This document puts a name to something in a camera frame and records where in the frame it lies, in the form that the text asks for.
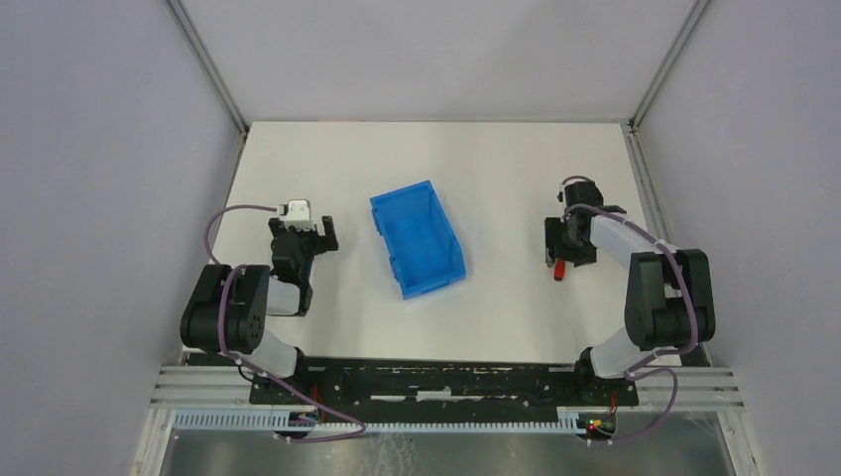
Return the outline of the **blue plastic bin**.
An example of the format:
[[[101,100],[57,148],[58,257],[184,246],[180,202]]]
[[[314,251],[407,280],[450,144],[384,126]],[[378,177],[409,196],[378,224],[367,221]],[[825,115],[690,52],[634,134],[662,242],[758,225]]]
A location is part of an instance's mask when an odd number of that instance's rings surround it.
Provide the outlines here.
[[[417,298],[466,278],[460,242],[431,181],[376,195],[370,205],[402,298]]]

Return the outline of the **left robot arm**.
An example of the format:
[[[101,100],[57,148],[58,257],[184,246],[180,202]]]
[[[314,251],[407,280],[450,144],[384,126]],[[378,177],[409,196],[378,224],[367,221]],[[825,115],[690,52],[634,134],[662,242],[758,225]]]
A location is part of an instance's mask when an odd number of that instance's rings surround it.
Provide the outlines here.
[[[180,321],[180,339],[186,347],[284,379],[296,374],[303,354],[270,332],[267,318],[308,313],[314,259],[336,252],[339,243],[329,215],[307,229],[272,218],[269,228],[269,265],[247,265],[238,272],[229,265],[203,268]]]

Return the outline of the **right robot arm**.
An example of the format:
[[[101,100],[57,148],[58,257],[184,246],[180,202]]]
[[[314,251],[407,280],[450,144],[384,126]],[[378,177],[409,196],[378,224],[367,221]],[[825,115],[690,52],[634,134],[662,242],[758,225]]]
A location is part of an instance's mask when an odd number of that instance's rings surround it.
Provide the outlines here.
[[[584,349],[579,373],[604,380],[633,378],[656,359],[685,355],[716,330],[707,255],[679,248],[608,205],[596,182],[585,176],[562,181],[564,210],[544,226],[545,260],[556,280],[568,265],[596,263],[606,254],[627,273],[623,324],[600,344]]]

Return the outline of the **red handled screwdriver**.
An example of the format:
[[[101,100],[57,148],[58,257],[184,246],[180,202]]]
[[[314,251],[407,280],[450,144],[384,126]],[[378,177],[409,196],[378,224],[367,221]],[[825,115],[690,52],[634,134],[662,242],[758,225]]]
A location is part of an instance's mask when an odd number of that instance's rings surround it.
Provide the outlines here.
[[[556,282],[562,282],[566,275],[566,263],[563,260],[556,260],[553,264],[552,277]]]

